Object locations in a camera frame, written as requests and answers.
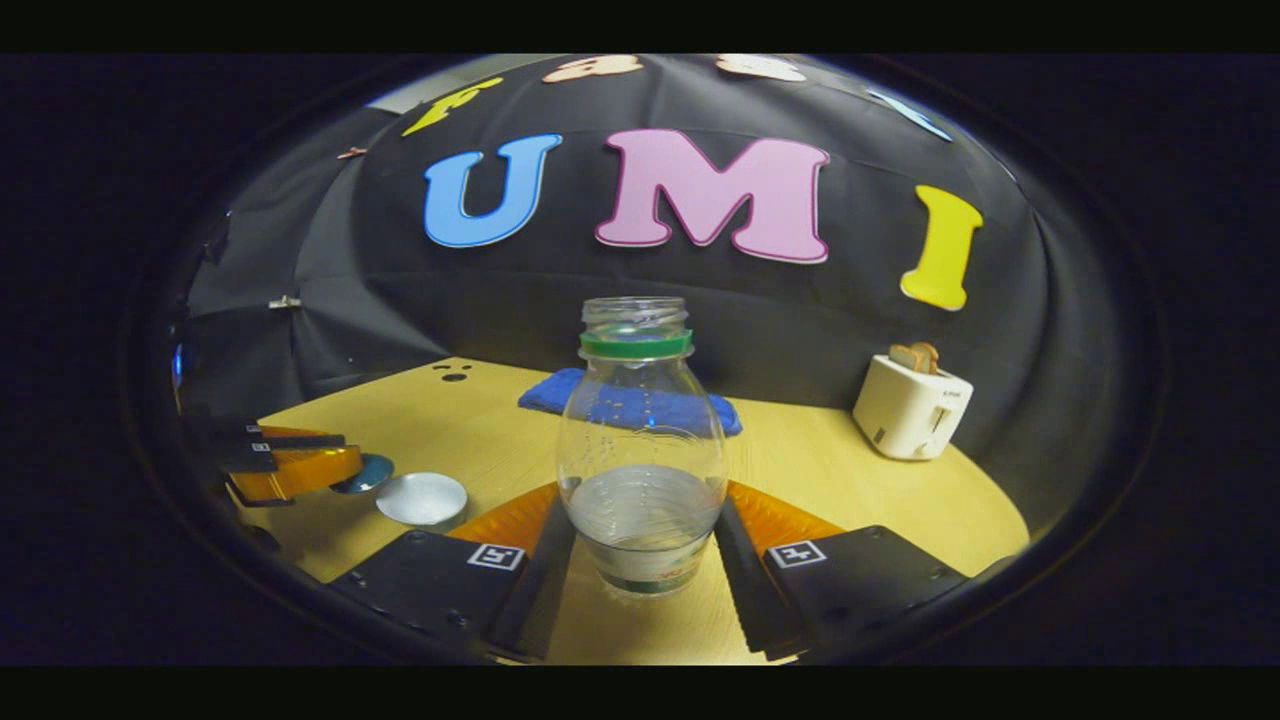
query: pink letter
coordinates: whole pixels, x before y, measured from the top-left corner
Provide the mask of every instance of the pink letter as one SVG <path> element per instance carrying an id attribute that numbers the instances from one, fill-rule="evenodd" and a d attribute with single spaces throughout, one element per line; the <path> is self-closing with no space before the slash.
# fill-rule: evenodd
<path id="1" fill-rule="evenodd" d="M 827 260 L 818 237 L 818 169 L 826 151 L 765 137 L 751 142 L 721 172 L 685 133 L 628 129 L 609 136 L 622 151 L 613 218 L 595 228 L 605 245 L 649 247 L 671 238 L 658 222 L 658 190 L 667 195 L 694 245 L 710 245 L 737 208 L 751 200 L 733 246 L 756 258 L 815 264 Z"/>

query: blue cloth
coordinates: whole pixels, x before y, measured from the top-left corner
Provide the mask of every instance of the blue cloth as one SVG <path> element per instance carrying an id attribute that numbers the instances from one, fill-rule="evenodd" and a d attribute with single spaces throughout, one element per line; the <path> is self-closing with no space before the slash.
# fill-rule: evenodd
<path id="1" fill-rule="evenodd" d="M 520 396 L 520 406 L 559 415 L 564 411 L 570 393 L 582 380 L 584 374 L 581 368 L 559 370 Z M 672 425 L 691 433 L 700 430 L 698 416 L 701 413 L 695 398 L 667 392 L 650 393 L 648 407 L 652 409 L 652 414 L 646 415 L 644 413 L 645 405 L 640 400 L 644 392 L 637 388 L 605 386 L 600 391 L 600 401 L 621 404 L 622 406 L 617 407 L 616 418 L 613 414 L 608 414 L 603 418 L 603 423 L 618 428 L 641 428 L 649 424 L 652 418 L 657 418 L 663 425 Z M 721 427 L 724 428 L 724 436 L 732 437 L 742 432 L 742 420 L 739 419 L 733 405 L 718 395 L 712 395 L 710 400 L 712 407 L 719 415 Z"/>

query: water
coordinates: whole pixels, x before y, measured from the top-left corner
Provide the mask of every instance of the water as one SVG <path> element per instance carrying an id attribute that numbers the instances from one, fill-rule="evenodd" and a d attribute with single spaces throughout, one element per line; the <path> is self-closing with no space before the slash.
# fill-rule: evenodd
<path id="1" fill-rule="evenodd" d="M 568 515 L 608 583 L 660 594 L 694 578 L 719 507 L 717 487 L 684 470 L 626 465 L 584 482 Z"/>

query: bottle label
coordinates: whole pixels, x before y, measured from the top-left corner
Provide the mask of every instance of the bottle label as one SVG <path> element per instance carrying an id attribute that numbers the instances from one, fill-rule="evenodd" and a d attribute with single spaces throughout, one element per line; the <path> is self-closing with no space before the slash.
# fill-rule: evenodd
<path id="1" fill-rule="evenodd" d="M 595 568 L 609 584 L 625 591 L 657 594 L 671 592 L 694 579 L 710 533 L 673 550 L 627 550 L 586 542 Z"/>

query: white bowl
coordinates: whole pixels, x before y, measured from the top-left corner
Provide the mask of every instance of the white bowl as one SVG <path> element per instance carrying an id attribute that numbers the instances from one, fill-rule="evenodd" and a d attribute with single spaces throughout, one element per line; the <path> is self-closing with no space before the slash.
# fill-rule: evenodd
<path id="1" fill-rule="evenodd" d="M 408 473 L 394 477 L 378 491 L 378 509 L 406 525 L 442 525 L 466 509 L 462 483 L 439 473 Z"/>

